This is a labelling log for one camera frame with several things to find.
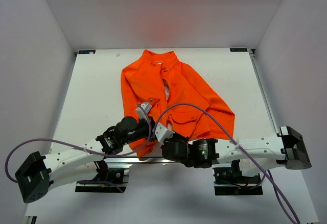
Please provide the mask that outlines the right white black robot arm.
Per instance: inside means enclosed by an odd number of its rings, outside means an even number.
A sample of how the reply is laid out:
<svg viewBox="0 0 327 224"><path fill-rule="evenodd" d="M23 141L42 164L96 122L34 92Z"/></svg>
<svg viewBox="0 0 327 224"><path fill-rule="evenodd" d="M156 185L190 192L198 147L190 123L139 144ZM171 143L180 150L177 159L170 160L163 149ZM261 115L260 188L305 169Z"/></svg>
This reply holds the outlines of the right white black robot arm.
<svg viewBox="0 0 327 224"><path fill-rule="evenodd" d="M282 166L303 170L312 166L302 134L289 126L281 127L275 135L237 143L223 139L189 142L163 125L157 126L155 136L161 144L163 158L193 168L231 163L231 178L238 183L256 176L261 170Z"/></svg>

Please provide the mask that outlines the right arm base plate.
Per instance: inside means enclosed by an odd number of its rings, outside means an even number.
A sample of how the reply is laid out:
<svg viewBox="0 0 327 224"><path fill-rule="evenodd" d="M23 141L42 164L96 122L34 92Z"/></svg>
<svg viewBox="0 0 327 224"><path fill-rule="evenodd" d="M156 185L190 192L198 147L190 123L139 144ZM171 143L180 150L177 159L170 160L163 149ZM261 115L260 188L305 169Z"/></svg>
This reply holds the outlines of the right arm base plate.
<svg viewBox="0 0 327 224"><path fill-rule="evenodd" d="M216 196L263 195L262 178L232 175L231 167L214 167L214 191Z"/></svg>

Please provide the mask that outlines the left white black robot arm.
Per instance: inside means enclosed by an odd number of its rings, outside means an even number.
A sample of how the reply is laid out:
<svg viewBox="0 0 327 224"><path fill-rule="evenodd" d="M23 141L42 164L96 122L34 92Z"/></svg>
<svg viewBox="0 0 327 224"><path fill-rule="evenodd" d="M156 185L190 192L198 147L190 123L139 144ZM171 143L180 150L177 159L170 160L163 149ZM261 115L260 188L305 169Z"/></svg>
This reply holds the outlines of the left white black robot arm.
<svg viewBox="0 0 327 224"><path fill-rule="evenodd" d="M81 146L71 144L68 150L56 154L29 154L15 173L23 202L35 202L58 186L87 180L87 175L104 182L108 177L108 170L101 165L104 160L120 158L124 146L150 138L154 125L152 117L127 116Z"/></svg>

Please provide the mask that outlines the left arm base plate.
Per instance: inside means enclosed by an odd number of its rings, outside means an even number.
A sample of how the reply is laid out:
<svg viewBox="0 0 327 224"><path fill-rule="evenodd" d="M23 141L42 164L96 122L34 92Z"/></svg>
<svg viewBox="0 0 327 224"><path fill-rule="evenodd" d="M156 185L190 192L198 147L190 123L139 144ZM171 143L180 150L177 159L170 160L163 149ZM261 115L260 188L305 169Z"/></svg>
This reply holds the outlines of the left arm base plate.
<svg viewBox="0 0 327 224"><path fill-rule="evenodd" d="M96 174L85 183L76 183L75 192L83 193L124 193L129 181L132 164L107 164L96 166Z"/></svg>

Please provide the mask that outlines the orange jacket pink lining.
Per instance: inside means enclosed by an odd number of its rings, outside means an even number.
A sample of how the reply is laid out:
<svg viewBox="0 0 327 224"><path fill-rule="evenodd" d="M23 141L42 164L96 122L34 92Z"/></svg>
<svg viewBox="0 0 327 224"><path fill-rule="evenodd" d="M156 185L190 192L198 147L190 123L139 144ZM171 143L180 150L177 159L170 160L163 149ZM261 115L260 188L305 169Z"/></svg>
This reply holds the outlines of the orange jacket pink lining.
<svg viewBox="0 0 327 224"><path fill-rule="evenodd" d="M144 50L123 68L121 93L125 116L137 118L137 104L148 102L154 120L191 140L228 139L235 114L190 65L173 51L157 54Z"/></svg>

